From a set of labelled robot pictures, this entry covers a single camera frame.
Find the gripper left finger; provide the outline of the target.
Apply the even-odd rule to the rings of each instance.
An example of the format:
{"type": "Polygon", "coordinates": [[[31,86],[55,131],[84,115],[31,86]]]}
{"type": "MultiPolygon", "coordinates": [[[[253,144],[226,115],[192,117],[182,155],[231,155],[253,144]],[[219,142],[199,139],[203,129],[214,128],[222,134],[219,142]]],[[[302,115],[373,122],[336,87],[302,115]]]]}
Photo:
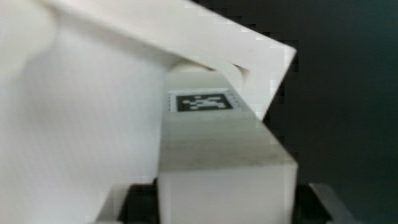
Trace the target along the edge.
{"type": "Polygon", "coordinates": [[[123,224],[118,218],[126,201],[128,190],[130,184],[118,184],[112,186],[98,217],[89,224],[123,224]]]}

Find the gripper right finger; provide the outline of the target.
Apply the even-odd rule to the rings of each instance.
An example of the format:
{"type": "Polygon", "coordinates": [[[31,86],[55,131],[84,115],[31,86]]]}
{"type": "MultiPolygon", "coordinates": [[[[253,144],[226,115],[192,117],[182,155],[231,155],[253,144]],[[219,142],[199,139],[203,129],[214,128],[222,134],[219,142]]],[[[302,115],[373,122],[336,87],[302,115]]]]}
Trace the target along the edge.
{"type": "Polygon", "coordinates": [[[356,224],[354,215],[325,184],[297,186],[295,224],[356,224]]]}

